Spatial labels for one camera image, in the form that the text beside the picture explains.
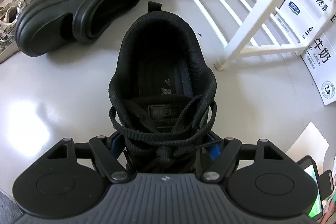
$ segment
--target black shoe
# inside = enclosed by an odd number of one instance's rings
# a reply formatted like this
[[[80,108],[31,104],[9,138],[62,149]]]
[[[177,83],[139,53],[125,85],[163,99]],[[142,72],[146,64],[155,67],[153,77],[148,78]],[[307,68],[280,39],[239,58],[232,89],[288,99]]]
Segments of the black shoe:
[[[144,173],[194,171],[197,146],[215,121],[215,93],[215,76],[183,19],[160,10],[137,19],[109,86],[110,119],[125,137],[129,165]]]
[[[139,0],[32,0],[16,23],[16,43],[39,56],[77,40],[98,39],[110,23]]]

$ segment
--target smartphone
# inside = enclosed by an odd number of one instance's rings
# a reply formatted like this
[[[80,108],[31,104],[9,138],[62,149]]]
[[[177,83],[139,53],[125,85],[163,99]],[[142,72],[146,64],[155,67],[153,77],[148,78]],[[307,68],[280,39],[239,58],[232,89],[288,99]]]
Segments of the smartphone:
[[[319,173],[317,171],[316,163],[312,159],[311,156],[305,156],[303,159],[299,160],[297,164],[300,165],[300,167],[303,170],[305,170],[305,172],[308,175],[310,175],[313,178],[313,180],[316,182],[318,193],[317,193],[315,203],[308,216],[310,218],[313,218],[314,220],[318,220],[323,216],[323,206],[322,206],[322,200],[320,196],[319,185],[317,183],[317,177],[319,176]]]

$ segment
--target circular logo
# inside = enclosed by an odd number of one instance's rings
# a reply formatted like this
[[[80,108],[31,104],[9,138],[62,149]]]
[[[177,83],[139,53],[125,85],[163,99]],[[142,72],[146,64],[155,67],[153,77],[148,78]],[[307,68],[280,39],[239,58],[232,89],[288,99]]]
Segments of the circular logo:
[[[163,176],[161,179],[162,179],[163,181],[168,181],[168,180],[170,180],[170,177],[169,177],[169,176]]]
[[[335,87],[334,84],[331,83],[330,81],[325,81],[322,84],[322,94],[324,97],[327,99],[331,99],[335,95]]]

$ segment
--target gray ribbed plate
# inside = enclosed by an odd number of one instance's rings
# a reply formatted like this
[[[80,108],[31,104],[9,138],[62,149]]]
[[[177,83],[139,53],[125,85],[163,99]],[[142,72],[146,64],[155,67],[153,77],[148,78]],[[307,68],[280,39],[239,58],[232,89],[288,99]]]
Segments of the gray ribbed plate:
[[[81,215],[63,220],[22,216],[15,224],[314,224],[308,216],[265,220],[235,207],[218,185],[193,174],[138,174],[110,187],[104,199]]]

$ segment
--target shoe tongue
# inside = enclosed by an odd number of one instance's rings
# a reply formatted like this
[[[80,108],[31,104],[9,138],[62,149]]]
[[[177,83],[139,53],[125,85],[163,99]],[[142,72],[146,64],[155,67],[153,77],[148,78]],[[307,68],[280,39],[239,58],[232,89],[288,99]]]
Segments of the shoe tongue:
[[[162,94],[136,97],[132,100],[149,114],[159,131],[171,132],[191,98],[183,95]]]

